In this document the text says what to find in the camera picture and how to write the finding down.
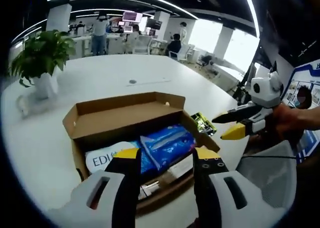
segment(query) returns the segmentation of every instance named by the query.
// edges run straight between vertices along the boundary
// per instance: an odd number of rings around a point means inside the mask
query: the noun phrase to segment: green leaves
[[[56,66],[63,71],[69,56],[76,53],[75,42],[66,37],[67,34],[58,30],[43,31],[38,37],[30,38],[24,50],[13,60],[9,74],[19,76],[19,83],[29,87],[23,78],[31,84],[31,78],[41,77],[43,73],[52,76]]]

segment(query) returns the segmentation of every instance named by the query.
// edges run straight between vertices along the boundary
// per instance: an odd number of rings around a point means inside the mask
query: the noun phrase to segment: potted plant
[[[9,74],[19,76],[19,83],[24,87],[34,85],[40,99],[56,94],[58,84],[53,72],[56,67],[63,71],[69,55],[76,53],[75,42],[67,35],[67,32],[58,30],[43,31],[27,40],[24,50],[12,61]]]

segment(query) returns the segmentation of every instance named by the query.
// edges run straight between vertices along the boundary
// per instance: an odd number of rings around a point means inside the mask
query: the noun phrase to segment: black ceiling
[[[72,10],[89,8],[115,8],[145,12],[150,10],[170,11],[184,18],[192,18],[167,4],[156,0],[53,0],[49,3],[40,0],[33,5],[41,4],[43,9],[32,9],[25,18],[25,27],[46,17],[50,7],[69,2]],[[181,8],[204,9],[230,14],[252,22],[253,18],[247,0],[166,0]],[[266,36],[280,46],[280,54],[292,65],[299,65],[319,58],[320,40],[311,48],[310,44],[319,39],[320,0],[252,0],[257,12],[259,25]],[[218,20],[217,16],[193,13],[199,18]],[[237,27],[255,35],[253,26],[222,18],[223,23]]]

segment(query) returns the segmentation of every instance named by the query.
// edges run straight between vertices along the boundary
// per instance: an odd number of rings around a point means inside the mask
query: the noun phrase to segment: open box flap
[[[72,139],[114,130],[183,110],[185,98],[150,92],[77,103],[63,120]]]

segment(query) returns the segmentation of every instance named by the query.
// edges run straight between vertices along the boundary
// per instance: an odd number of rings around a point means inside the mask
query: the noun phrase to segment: blue package
[[[144,174],[148,171],[157,171],[156,166],[153,164],[149,156],[146,154],[146,151],[142,147],[140,141],[131,141],[131,144],[133,144],[134,147],[141,149],[141,174]]]
[[[192,150],[196,144],[192,134],[182,125],[169,126],[146,137],[141,136],[140,141],[158,171],[168,168],[170,163]]]

